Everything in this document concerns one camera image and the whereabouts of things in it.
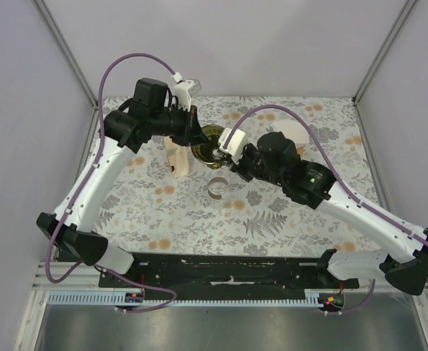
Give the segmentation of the floral patterned table mat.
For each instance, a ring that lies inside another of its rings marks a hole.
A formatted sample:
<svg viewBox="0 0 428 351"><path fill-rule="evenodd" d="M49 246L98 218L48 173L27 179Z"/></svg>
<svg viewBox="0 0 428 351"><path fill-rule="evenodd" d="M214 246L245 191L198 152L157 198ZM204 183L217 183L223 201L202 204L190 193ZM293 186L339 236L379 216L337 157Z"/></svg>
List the floral patterned table mat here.
<svg viewBox="0 0 428 351"><path fill-rule="evenodd" d="M290 111L304 119L318 145L303 158L329 158L357 192L377 200L367 155L348 98L198 97L202 124L231 127L254 107L261 111L241 128L255 142ZM208 181L229 182L221 200L209 197ZM122 170L102 203L94 231L131 252L318 257L327 249L373 251L377 245L332 216L292 203L262 181L244 182L225 169L189 158L189 173L174 178L161 137L145 144Z"/></svg>

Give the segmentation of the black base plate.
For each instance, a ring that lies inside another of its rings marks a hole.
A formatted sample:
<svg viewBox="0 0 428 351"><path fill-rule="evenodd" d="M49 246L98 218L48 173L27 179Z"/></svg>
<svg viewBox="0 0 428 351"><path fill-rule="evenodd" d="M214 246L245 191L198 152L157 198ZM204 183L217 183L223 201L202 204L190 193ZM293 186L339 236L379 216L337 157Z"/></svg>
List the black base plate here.
<svg viewBox="0 0 428 351"><path fill-rule="evenodd" d="M306 289L357 289L358 279L341 282L316 257L250 257L136 253L122 278L100 276L101 288L128 288L129 281L155 287L149 300L176 292L177 301L298 300Z"/></svg>

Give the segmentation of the orange coffee filter pack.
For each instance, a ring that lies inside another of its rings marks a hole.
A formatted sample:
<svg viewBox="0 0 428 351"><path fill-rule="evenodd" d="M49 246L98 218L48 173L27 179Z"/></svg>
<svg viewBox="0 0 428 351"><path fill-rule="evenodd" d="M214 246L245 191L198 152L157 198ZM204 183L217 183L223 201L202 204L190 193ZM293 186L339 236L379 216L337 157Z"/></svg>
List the orange coffee filter pack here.
<svg viewBox="0 0 428 351"><path fill-rule="evenodd" d="M163 141L173 177L187 176L189 173L188 148L175 144L170 137L163 137Z"/></svg>

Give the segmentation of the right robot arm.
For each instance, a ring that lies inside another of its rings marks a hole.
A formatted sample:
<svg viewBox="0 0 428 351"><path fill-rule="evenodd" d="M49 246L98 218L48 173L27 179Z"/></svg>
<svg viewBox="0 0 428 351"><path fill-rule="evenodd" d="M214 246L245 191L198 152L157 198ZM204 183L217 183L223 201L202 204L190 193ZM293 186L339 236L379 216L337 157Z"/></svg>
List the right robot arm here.
<svg viewBox="0 0 428 351"><path fill-rule="evenodd" d="M226 129L219 149L228 155L230 170L245 181L278 186L293 202L337 218L380 247L373 252L325 251L314 271L321 287L349 279L385 279L403 293L422 294L428 282L428 227L400 219L338 180L330 168L301 159L294 142L281 132L264 134L252 144L240 129Z"/></svg>

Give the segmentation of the clear glass carafe brown collar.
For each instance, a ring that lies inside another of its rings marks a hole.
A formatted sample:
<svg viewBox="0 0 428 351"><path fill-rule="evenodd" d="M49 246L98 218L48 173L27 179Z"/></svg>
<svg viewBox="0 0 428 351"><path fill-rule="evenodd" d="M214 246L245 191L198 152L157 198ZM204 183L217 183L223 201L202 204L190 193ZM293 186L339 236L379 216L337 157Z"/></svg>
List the clear glass carafe brown collar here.
<svg viewBox="0 0 428 351"><path fill-rule="evenodd" d="M214 200L221 200L228 192L229 182L222 176L215 176L207 183L209 197Z"/></svg>

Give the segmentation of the green glass dripper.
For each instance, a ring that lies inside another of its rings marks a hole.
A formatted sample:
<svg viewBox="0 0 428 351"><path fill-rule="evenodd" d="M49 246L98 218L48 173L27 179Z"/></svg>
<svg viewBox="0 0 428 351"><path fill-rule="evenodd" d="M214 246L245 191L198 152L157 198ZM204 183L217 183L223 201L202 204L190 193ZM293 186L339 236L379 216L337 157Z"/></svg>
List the green glass dripper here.
<svg viewBox="0 0 428 351"><path fill-rule="evenodd" d="M206 125L202 127L202 132L207 137L207 143L191 147L194 158L214 170L230 164L229 156L219 149L219 138L223 131L224 128L219 125Z"/></svg>

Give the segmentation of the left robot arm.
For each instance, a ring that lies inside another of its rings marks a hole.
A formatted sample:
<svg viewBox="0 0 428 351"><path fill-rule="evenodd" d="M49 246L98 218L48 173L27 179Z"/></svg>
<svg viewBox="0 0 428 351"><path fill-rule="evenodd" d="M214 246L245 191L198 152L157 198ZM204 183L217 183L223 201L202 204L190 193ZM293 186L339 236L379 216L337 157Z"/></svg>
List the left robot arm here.
<svg viewBox="0 0 428 351"><path fill-rule="evenodd" d="M201 89L194 78L167 83L142 78L132 98L104 120L104 136L66 199L53 213L41 213L38 228L65 251L88 266L115 271L125 287L140 280L134 257L93 231L100 208L115 180L141 146L153 136L169 137L178 146L206 143L192 95Z"/></svg>

